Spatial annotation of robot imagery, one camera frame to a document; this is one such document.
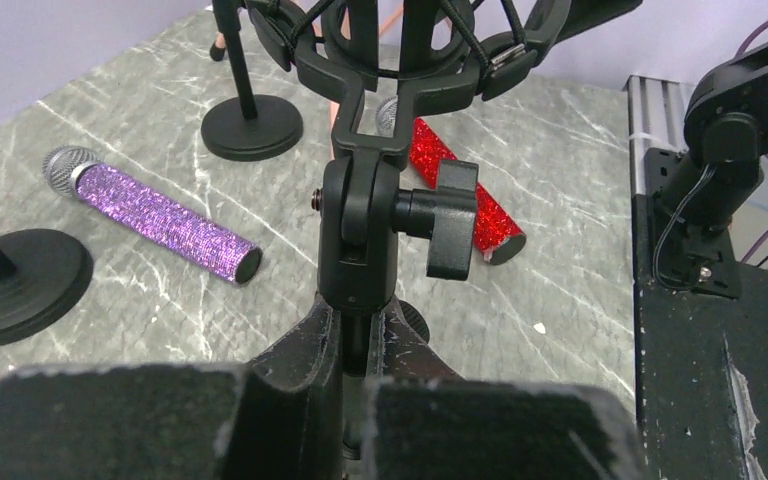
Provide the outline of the purple glitter microphone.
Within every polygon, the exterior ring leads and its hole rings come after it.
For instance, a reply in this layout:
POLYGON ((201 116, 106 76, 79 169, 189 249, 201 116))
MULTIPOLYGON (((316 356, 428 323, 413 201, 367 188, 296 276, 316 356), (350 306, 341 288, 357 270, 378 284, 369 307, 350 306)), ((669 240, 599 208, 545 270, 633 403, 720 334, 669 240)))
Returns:
POLYGON ((86 147, 64 145, 45 157, 53 191, 76 199, 146 239, 237 285, 257 273, 262 250, 131 175, 86 147))

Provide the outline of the red glitter microphone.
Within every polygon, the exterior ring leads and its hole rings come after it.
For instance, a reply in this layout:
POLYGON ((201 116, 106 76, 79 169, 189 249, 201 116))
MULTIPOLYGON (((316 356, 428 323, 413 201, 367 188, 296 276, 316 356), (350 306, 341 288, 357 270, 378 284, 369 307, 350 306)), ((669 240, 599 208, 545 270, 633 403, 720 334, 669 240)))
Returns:
POLYGON ((504 264, 524 249, 526 233, 477 180, 475 167, 457 165, 451 149, 421 118, 413 122, 409 161, 427 186, 472 219, 472 244, 486 263, 504 264))

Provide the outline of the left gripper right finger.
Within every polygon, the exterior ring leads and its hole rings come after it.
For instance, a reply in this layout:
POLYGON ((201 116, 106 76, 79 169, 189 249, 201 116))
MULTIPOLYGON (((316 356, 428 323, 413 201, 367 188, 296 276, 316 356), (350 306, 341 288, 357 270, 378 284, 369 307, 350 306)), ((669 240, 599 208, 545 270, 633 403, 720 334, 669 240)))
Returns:
POLYGON ((373 321, 367 479, 640 479, 629 412, 602 388, 461 378, 394 299, 373 321))

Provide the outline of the black tripod shock-mount stand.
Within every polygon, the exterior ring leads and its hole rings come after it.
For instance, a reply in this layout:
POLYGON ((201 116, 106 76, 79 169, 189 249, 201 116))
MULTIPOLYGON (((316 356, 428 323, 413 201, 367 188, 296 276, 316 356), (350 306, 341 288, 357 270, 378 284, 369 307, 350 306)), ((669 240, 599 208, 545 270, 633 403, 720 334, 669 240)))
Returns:
POLYGON ((249 1, 257 36, 276 63, 336 102, 335 157, 314 203, 321 216, 318 287, 341 318, 341 475, 346 460, 364 476, 365 385, 373 321, 395 294, 398 237, 428 241, 427 273, 463 281, 472 255, 472 219, 441 192, 403 190, 415 119, 467 108, 522 82, 557 41, 631 12, 632 1, 540 1, 521 19, 503 5, 509 28, 475 35, 474 1, 409 1, 397 70, 378 64, 378 9, 372 1, 249 1), (398 83, 395 128, 381 136, 357 127, 364 97, 382 78, 398 83))

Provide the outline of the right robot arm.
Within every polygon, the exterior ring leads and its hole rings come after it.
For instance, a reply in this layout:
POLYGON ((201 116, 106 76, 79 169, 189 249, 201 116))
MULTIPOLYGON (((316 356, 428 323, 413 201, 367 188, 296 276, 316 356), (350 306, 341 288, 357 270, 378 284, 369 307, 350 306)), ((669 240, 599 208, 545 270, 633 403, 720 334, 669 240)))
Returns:
POLYGON ((763 181, 768 155, 768 42, 715 67, 693 91, 684 117, 683 152, 652 148, 670 160, 649 187, 655 237, 652 274, 674 291, 700 289, 737 298, 736 262, 726 256, 737 209, 763 181))

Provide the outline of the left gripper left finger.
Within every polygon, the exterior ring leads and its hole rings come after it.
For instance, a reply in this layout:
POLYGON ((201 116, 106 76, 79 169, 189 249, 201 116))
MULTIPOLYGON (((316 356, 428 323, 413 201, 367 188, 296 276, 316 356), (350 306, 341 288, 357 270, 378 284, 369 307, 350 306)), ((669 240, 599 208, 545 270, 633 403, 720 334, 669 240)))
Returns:
POLYGON ((247 363, 40 365, 0 380, 0 479, 337 479, 341 318, 247 363))

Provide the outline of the black round-base clip stand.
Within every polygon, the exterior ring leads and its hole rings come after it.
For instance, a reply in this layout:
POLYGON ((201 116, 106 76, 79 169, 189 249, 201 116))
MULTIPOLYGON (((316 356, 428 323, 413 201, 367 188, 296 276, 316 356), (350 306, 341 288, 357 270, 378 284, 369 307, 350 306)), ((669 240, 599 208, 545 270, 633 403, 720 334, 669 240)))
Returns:
POLYGON ((0 346, 66 315, 90 285, 94 261, 75 237, 52 229, 0 236, 0 346))

